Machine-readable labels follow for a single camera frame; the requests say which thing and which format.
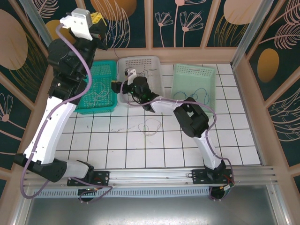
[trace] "light green basket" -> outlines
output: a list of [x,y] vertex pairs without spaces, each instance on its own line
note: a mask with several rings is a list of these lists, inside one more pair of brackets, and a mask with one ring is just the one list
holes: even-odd
[[95,61],[90,69],[92,86],[80,99],[75,112],[80,114],[109,113],[117,105],[117,94],[111,82],[117,77],[117,64],[112,60]]
[[[176,64],[171,98],[183,100],[193,97],[197,102],[209,106],[215,110],[215,69]],[[202,107],[208,116],[212,113]]]

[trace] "white basket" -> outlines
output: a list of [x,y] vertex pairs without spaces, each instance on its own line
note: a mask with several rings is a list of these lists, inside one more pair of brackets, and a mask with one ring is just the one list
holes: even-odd
[[[127,57],[120,59],[117,65],[117,80],[125,81],[125,70],[132,68],[136,69],[136,73],[138,76],[145,76],[148,80],[149,87],[152,92],[155,94],[165,96],[165,89],[163,86],[163,77],[160,69],[160,61],[156,56],[136,56],[136,57]],[[130,95],[124,95],[127,101],[134,102]],[[126,102],[124,102],[123,98],[120,94],[118,94],[118,103],[120,105],[126,105],[130,107]]]

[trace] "flower illustration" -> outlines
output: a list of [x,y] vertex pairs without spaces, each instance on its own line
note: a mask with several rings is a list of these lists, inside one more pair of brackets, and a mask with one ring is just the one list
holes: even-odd
[[206,2],[206,0],[175,0],[176,12],[175,12],[175,25],[174,25],[174,47],[176,47],[176,25],[177,25],[177,15],[178,7],[184,5],[197,5]]
[[201,12],[199,13],[190,13],[187,17],[187,12],[180,13],[180,23],[183,30],[183,39],[182,39],[182,47],[184,47],[184,36],[188,31],[200,30],[203,28]]
[[[20,128],[20,129],[23,129],[25,130],[25,128],[13,123],[12,121],[9,120],[9,114],[11,112],[11,109],[13,107],[13,101],[14,101],[14,98],[10,95],[7,95],[6,99],[5,99],[5,96],[3,93],[0,94],[0,121],[2,122],[9,122],[11,124],[13,124],[14,126]],[[11,135],[3,130],[0,130],[0,133],[3,133],[7,136],[10,136],[14,139],[17,139],[17,140],[21,140],[19,137],[16,137],[14,135]]]
[[170,12],[168,12],[168,13],[162,13],[162,14],[155,13],[155,19],[156,19],[156,22],[159,25],[160,39],[161,39],[161,43],[162,43],[163,48],[164,48],[165,46],[164,46],[163,36],[162,36],[162,33],[161,33],[161,28],[163,26],[172,25],[173,24],[173,20],[172,20],[172,17],[170,15]]

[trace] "teal basket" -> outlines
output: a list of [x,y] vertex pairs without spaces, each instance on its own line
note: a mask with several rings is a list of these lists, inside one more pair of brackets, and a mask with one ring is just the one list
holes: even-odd
[[[215,75],[215,69],[212,68],[176,64],[171,98],[182,100],[192,97],[215,110]],[[202,109],[212,116],[208,109]]]
[[115,61],[95,61],[90,69],[92,86],[80,99],[75,112],[80,114],[109,113],[117,105],[117,94],[111,89],[111,81],[117,77]]

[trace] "blue string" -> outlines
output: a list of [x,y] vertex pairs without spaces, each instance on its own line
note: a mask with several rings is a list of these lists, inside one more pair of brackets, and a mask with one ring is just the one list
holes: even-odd
[[174,99],[175,99],[175,96],[176,96],[177,94],[182,93],[182,94],[184,94],[185,98],[187,98],[187,97],[192,97],[193,99],[195,99],[195,100],[197,101],[197,99],[198,99],[199,97],[198,97],[198,95],[196,94],[196,92],[197,92],[198,90],[201,90],[201,89],[203,89],[203,90],[205,91],[204,104],[207,105],[207,104],[210,102],[210,96],[208,95],[206,89],[204,89],[204,88],[198,88],[198,89],[195,90],[195,92],[194,92],[193,94],[191,94],[190,96],[187,96],[186,93],[183,92],[183,91],[178,91],[177,93],[174,94]]

